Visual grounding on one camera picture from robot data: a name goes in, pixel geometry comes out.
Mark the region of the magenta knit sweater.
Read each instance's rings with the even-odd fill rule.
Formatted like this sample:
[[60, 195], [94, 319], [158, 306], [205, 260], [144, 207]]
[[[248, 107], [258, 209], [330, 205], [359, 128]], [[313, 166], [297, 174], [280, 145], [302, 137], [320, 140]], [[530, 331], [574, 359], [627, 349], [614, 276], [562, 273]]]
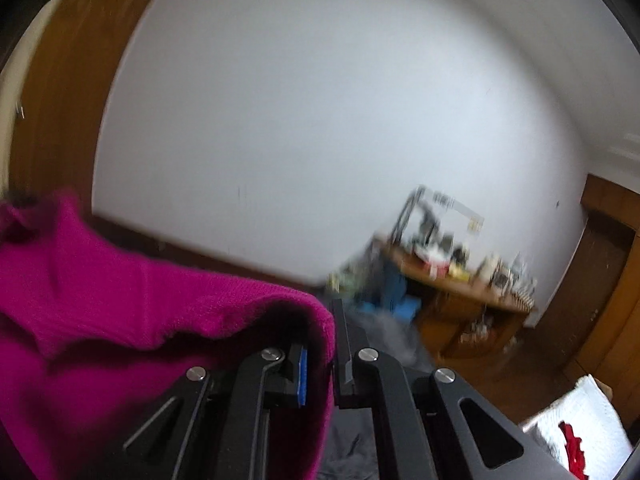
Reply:
[[311, 479], [333, 403], [334, 323], [318, 299], [127, 252], [70, 193], [1, 205], [1, 455], [20, 477], [76, 478], [189, 367], [286, 336], [308, 348], [309, 393], [271, 475]]

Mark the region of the dark grey bed sheet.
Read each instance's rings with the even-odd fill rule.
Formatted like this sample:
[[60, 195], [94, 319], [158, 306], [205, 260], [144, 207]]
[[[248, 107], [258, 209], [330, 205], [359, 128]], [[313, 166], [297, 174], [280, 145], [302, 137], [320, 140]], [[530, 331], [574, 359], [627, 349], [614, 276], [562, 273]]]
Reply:
[[319, 479], [434, 479], [413, 383], [434, 370], [408, 324], [333, 299], [334, 411]]

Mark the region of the wooden desk with clutter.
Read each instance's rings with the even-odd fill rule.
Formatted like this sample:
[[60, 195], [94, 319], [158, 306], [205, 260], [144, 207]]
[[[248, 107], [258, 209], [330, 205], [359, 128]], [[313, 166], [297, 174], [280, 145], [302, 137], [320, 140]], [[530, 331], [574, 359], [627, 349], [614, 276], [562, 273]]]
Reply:
[[412, 322], [422, 344], [436, 359], [496, 356], [512, 344], [534, 310], [511, 294], [499, 296], [482, 283], [433, 271], [399, 246], [377, 240], [375, 247], [407, 279], [408, 295], [421, 300]]

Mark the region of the blue bag under desk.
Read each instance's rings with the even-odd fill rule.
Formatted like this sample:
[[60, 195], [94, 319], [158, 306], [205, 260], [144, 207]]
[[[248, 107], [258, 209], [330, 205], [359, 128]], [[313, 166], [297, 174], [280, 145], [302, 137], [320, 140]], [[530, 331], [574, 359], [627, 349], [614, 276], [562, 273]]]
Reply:
[[407, 285], [396, 264], [385, 256], [378, 256], [357, 294], [357, 308], [368, 313], [387, 313], [400, 322], [411, 323], [421, 300], [408, 295]]

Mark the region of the white cloth with red item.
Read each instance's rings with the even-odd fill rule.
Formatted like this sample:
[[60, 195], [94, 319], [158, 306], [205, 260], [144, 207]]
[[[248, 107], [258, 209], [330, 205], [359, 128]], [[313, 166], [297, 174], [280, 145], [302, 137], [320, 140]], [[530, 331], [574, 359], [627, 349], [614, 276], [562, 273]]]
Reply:
[[579, 479], [616, 477], [634, 449], [602, 385], [590, 375], [520, 428]]

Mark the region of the brown wooden wardrobe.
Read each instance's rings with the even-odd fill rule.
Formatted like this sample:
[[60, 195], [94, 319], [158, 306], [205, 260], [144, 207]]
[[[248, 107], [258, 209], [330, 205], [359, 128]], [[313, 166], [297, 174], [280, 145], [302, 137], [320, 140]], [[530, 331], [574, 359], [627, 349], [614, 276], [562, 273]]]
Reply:
[[567, 379], [590, 374], [611, 387], [629, 426], [639, 416], [639, 194], [590, 174], [580, 204], [585, 229], [538, 344]]

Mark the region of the brown wooden door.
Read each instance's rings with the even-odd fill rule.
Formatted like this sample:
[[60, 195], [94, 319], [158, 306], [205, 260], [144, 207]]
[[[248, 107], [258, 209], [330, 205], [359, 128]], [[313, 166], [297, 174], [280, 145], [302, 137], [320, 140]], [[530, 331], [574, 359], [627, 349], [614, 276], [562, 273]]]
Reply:
[[96, 144], [120, 60], [152, 0], [61, 0], [44, 28], [13, 128], [9, 189], [71, 188], [91, 202]]

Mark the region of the metal frame on desk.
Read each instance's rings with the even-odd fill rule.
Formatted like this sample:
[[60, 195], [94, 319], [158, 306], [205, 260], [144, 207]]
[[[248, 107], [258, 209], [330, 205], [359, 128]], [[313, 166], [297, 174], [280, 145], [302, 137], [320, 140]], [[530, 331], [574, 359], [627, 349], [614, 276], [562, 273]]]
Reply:
[[[405, 232], [416, 211], [421, 215], [418, 229], [408, 242], [405, 242]], [[468, 222], [466, 230], [469, 233], [480, 234], [482, 232], [485, 218], [480, 214], [447, 194], [436, 192], [425, 185], [419, 185], [409, 193], [393, 229], [387, 237], [387, 243], [397, 246], [402, 244], [423, 247], [438, 245], [446, 236], [442, 232], [442, 216], [448, 211], [454, 211], [465, 218]]]

